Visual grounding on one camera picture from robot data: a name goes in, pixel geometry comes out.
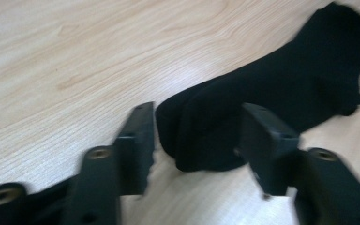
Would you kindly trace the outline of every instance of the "black sock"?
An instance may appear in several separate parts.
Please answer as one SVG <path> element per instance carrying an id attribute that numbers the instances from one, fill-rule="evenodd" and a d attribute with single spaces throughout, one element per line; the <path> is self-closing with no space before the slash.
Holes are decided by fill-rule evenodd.
<path id="1" fill-rule="evenodd" d="M 297 132 L 360 105 L 360 15 L 334 3 L 317 10 L 280 49 L 168 98 L 156 111 L 159 138 L 181 171 L 243 165 L 241 104 L 262 105 Z"/>

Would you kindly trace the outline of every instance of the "table surface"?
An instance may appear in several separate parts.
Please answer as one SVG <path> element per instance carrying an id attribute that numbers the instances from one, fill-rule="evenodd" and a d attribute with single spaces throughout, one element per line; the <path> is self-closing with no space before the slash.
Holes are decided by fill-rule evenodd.
<path id="1" fill-rule="evenodd" d="M 330 1 L 0 1 L 0 184 L 40 191 L 109 144 L 131 108 L 252 62 Z M 360 1 L 339 1 L 360 12 Z M 303 134 L 360 178 L 360 110 Z M 289 197 L 264 201 L 248 166 L 180 172 L 157 142 L 124 224 L 297 224 Z"/>

